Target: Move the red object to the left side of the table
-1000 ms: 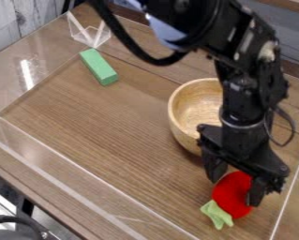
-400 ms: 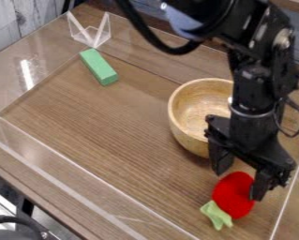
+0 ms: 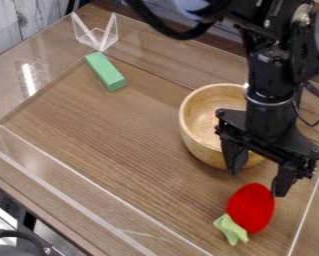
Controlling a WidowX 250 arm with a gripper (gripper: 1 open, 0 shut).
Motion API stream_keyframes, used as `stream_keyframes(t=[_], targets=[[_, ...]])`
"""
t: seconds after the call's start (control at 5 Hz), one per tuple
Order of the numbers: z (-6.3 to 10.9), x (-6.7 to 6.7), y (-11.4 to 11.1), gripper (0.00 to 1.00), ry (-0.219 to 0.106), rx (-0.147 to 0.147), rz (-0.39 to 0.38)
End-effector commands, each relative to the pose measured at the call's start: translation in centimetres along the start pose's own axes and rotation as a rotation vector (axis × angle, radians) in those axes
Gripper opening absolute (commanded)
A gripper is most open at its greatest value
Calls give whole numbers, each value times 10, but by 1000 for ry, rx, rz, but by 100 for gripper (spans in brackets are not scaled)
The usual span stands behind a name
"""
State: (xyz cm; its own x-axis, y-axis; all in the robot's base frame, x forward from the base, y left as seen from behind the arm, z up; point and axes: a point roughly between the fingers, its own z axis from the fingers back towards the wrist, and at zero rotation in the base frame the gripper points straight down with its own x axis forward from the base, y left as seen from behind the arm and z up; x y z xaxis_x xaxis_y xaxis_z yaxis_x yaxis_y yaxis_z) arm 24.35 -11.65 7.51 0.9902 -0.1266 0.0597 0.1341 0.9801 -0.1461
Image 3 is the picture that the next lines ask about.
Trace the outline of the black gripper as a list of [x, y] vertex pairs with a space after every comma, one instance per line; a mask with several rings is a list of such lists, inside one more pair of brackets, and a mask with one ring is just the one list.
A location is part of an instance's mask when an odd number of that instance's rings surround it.
[[224, 163], [235, 176], [248, 161], [248, 152], [278, 164], [271, 196], [284, 197], [296, 179], [311, 178], [319, 160], [319, 148], [296, 126], [300, 94], [275, 101], [244, 95], [245, 109], [215, 110]]

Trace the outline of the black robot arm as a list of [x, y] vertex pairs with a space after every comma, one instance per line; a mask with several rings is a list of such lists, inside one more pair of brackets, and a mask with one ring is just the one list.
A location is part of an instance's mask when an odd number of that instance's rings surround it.
[[278, 164], [271, 193], [283, 197], [298, 180], [312, 176], [319, 160], [319, 148], [296, 125], [303, 92], [319, 95], [310, 84], [319, 72], [314, 1], [196, 0], [183, 10], [203, 25], [227, 18], [240, 29], [248, 63], [245, 109], [215, 111], [215, 133], [232, 174], [249, 152]]

